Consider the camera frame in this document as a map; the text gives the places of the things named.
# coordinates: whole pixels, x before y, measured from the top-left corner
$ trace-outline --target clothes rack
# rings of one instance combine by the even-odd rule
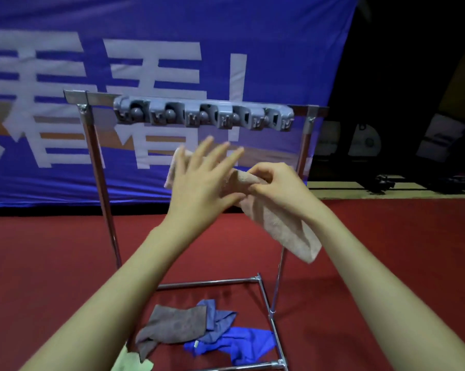
[[[111,107],[115,106],[114,100],[120,98],[121,95],[117,94],[108,94],[101,92],[88,92],[88,91],[78,91],[78,90],[64,90],[64,97],[66,98],[69,104],[74,104],[78,107],[81,123],[85,130],[85,138],[87,140],[88,150],[90,158],[92,161],[93,175],[95,176],[95,181],[97,184],[97,191],[100,198],[100,206],[102,208],[102,215],[106,221],[106,225],[109,231],[110,240],[114,255],[116,258],[116,267],[120,268],[122,265],[121,256],[119,253],[119,246],[117,243],[116,229],[114,226],[114,220],[112,218],[112,213],[110,209],[109,202],[109,193],[107,191],[106,178],[104,175],[104,168],[102,166],[102,159],[100,155],[99,140],[97,137],[97,131],[95,129],[94,118],[93,118],[93,106],[104,106]],[[163,101],[173,101],[174,99],[164,99]],[[203,100],[201,102],[207,103],[212,100]],[[221,101],[220,103],[230,103],[230,104],[240,104],[240,105],[251,105],[255,104],[260,108],[266,106],[262,103],[247,103],[247,102],[226,102]],[[305,168],[306,158],[308,156],[308,149],[310,147],[310,138],[313,132],[313,126],[315,119],[320,117],[326,117],[328,108],[320,107],[316,105],[288,105],[294,112],[295,116],[304,116],[305,122],[303,125],[303,133],[301,139],[301,148],[298,155],[298,162],[296,165],[296,172],[300,178],[303,178],[303,171]],[[273,362],[260,362],[252,365],[246,366],[231,366],[223,368],[208,368],[197,371],[236,371],[236,370],[261,370],[261,369],[284,369],[288,371],[288,365],[285,358],[284,351],[279,339],[279,334],[275,326],[274,314],[275,307],[278,299],[280,280],[282,278],[282,268],[285,260],[285,248],[282,248],[280,254],[280,261],[278,266],[278,274],[275,282],[275,289],[273,292],[273,298],[271,304],[265,291],[265,286],[262,280],[262,277],[258,273],[256,276],[247,277],[244,279],[227,279],[227,280],[210,280],[210,281],[197,281],[197,282],[181,282],[181,283],[169,283],[161,284],[157,287],[157,290],[168,290],[168,289],[181,289],[181,288],[192,288],[199,286],[214,286],[214,285],[231,285],[231,284],[243,284],[243,283],[255,283],[260,287],[260,292],[262,294],[269,324],[271,326],[273,335],[275,337],[275,346],[278,353],[278,360]]]

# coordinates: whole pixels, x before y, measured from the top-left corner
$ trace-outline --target red carpet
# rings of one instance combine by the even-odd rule
[[[465,200],[328,204],[465,341]],[[115,219],[124,260],[161,219]],[[165,282],[260,272],[271,297],[279,254],[279,244],[244,215],[223,215],[180,257]],[[18,369],[114,269],[101,217],[0,218],[0,370]],[[238,311],[235,325],[268,329],[256,285],[160,292],[147,314],[156,302],[189,307],[203,298]],[[276,315],[291,371],[390,369],[323,251],[312,265],[289,255]],[[155,369],[172,371],[230,364],[220,352],[193,359],[179,345],[161,345],[151,359]]]

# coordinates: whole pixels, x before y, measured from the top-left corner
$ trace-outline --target gray towel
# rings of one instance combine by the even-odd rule
[[[155,305],[147,325],[138,332],[135,343],[143,362],[158,343],[177,344],[196,340],[207,329],[207,307],[188,310]]]

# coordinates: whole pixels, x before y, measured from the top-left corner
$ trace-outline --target blue microfiber cloth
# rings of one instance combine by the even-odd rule
[[[207,308],[207,331],[198,338],[198,341],[207,344],[216,342],[230,328],[237,315],[234,311],[216,310],[214,299],[202,299],[197,306]]]
[[[185,343],[185,350],[192,352],[194,356],[220,350],[231,355],[234,366],[241,366],[258,362],[274,346],[275,339],[271,331],[231,327],[215,343],[190,341]]]

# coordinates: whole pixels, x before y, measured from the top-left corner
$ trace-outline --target right hand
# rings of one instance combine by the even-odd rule
[[[300,218],[309,218],[314,206],[322,204],[285,163],[258,163],[248,173],[267,181],[250,186],[252,194],[265,196]]]

